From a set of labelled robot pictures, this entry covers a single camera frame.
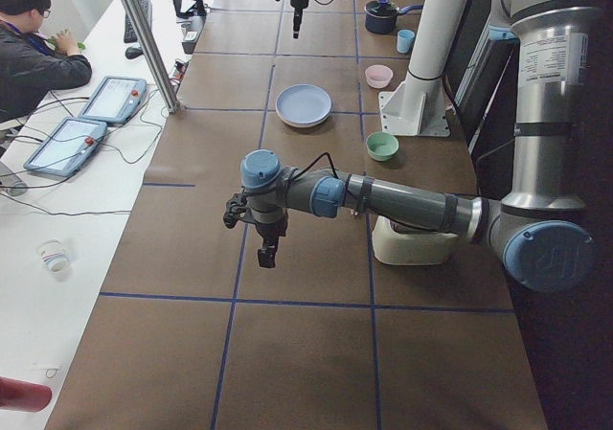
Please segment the person's hand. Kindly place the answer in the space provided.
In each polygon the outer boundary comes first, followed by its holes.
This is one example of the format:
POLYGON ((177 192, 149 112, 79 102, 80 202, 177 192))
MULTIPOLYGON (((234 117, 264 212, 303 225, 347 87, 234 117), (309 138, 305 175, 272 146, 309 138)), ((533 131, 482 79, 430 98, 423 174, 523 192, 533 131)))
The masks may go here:
POLYGON ((55 43, 57 51, 64 55, 76 56, 80 54, 79 44, 69 29, 59 31, 51 37, 51 40, 55 43))

